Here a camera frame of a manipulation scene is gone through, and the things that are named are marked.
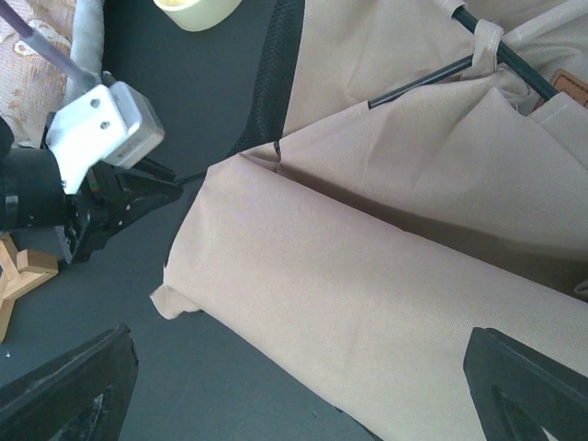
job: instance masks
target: light wood piece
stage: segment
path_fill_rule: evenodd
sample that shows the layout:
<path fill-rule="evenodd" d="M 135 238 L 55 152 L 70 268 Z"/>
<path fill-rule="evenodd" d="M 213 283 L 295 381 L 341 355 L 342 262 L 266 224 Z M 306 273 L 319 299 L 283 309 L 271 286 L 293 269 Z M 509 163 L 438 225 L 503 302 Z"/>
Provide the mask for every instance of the light wood piece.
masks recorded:
<path fill-rule="evenodd" d="M 57 257 L 33 250 L 18 251 L 8 234 L 0 235 L 0 343 L 4 342 L 15 301 L 55 277 Z"/>

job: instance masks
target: black plastic part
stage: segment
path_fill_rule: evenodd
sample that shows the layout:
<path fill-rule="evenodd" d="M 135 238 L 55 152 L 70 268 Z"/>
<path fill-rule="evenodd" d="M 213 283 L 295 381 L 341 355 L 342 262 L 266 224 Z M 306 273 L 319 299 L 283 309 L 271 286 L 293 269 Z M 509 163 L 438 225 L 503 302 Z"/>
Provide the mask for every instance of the black plastic part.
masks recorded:
<path fill-rule="evenodd" d="M 461 60 L 453 62 L 449 64 L 449 66 L 446 66 L 443 69 L 439 69 L 438 71 L 430 73 L 424 76 L 423 78 L 413 81 L 408 85 L 393 90 L 392 92 L 389 92 L 386 95 L 374 98 L 367 104 L 369 105 L 369 108 L 374 108 L 377 106 L 381 106 L 382 104 L 391 103 L 392 101 L 403 96 L 405 93 L 422 85 L 434 85 L 435 83 L 438 83 L 442 80 L 445 80 L 446 78 L 449 78 L 451 75 L 458 74 L 471 67 L 473 58 L 473 55 L 470 55 L 466 58 L 462 58 Z"/>
<path fill-rule="evenodd" d="M 464 360 L 488 441 L 588 436 L 588 379 L 494 329 L 474 328 Z"/>
<path fill-rule="evenodd" d="M 154 164 L 154 168 L 167 170 Z M 86 262 L 110 237 L 182 194 L 182 187 L 157 177 L 96 164 L 77 195 L 68 198 L 66 222 L 57 228 L 66 262 Z"/>
<path fill-rule="evenodd" d="M 478 19 L 475 18 L 468 10 L 461 6 L 453 13 L 452 16 L 461 25 L 472 34 L 478 25 Z M 533 69 L 525 60 L 519 57 L 512 49 L 500 42 L 498 45 L 498 58 L 505 62 L 518 76 L 535 90 L 539 96 L 546 101 L 557 95 L 556 89 L 549 81 L 543 78 L 535 69 Z"/>
<path fill-rule="evenodd" d="M 103 333 L 0 390 L 0 440 L 117 440 L 137 373 L 129 328 Z"/>
<path fill-rule="evenodd" d="M 133 168 L 149 175 L 156 176 L 164 181 L 173 182 L 176 178 L 174 170 L 164 167 L 149 158 L 142 158 Z"/>
<path fill-rule="evenodd" d="M 15 141 L 15 137 L 12 134 L 12 130 L 6 124 L 3 118 L 0 118 L 0 158 L 4 158 L 10 153 L 12 144 Z"/>
<path fill-rule="evenodd" d="M 64 194 L 50 151 L 15 148 L 0 161 L 0 230 L 63 224 Z"/>

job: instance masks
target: beige cloth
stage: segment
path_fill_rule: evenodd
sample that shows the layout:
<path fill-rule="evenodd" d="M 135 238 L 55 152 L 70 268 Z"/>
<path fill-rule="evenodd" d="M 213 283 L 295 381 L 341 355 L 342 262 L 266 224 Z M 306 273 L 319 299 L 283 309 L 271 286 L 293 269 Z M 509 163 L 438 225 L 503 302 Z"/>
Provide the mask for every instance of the beige cloth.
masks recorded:
<path fill-rule="evenodd" d="M 68 56 L 76 0 L 8 0 L 38 32 Z M 47 114 L 61 108 L 66 78 L 0 19 L 0 116 L 15 142 L 38 146 Z"/>
<path fill-rule="evenodd" d="M 475 40 L 448 0 L 308 1 L 285 133 L 383 95 L 471 55 Z M 550 79 L 567 69 L 588 81 L 586 0 L 471 0 L 477 18 Z M 529 113 L 537 102 L 521 103 Z"/>
<path fill-rule="evenodd" d="M 588 375 L 588 305 L 277 175 L 272 152 L 209 170 L 163 316 L 203 309 L 386 440 L 484 439 L 461 367 L 475 326 Z"/>
<path fill-rule="evenodd" d="M 279 154 L 268 144 L 210 168 L 153 302 L 169 319 L 210 313 L 384 439 L 479 440 L 461 366 L 473 327 L 588 375 L 588 305 L 528 280 L 566 290 L 588 271 L 588 111 L 560 94 L 531 112 L 537 97 L 492 59 L 496 28 L 446 29 L 459 1 L 409 3 L 307 2 L 291 133 Z M 503 7 L 504 39 L 543 72 L 588 79 L 588 2 L 527 23 L 554 2 L 473 3 L 492 20 Z M 401 50 L 378 34 L 387 19 L 414 26 Z M 309 38 L 317 51 L 332 38 L 324 65 L 307 64 Z M 350 65 L 337 49 L 347 44 Z M 473 47 L 459 82 L 359 102 Z M 380 65 L 372 50 L 396 55 Z"/>

